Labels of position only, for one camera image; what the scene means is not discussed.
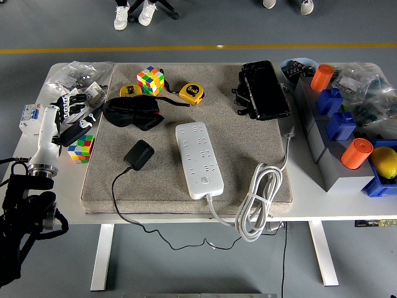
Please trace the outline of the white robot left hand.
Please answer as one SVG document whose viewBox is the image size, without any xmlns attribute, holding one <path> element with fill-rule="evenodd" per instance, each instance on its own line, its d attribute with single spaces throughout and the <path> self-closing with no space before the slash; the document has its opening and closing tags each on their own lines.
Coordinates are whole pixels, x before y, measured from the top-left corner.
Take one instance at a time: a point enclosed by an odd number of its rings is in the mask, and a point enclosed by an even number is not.
<svg viewBox="0 0 397 298">
<path fill-rule="evenodd" d="M 71 145 L 91 129 L 102 112 L 102 104 L 99 104 L 96 109 L 64 132 L 60 132 L 60 125 L 66 122 L 70 116 L 81 112 L 86 101 L 87 96 L 84 93 L 65 94 L 45 108 L 38 136 L 38 150 L 31 157 L 28 165 L 30 172 L 57 171 L 60 147 Z"/>
</svg>

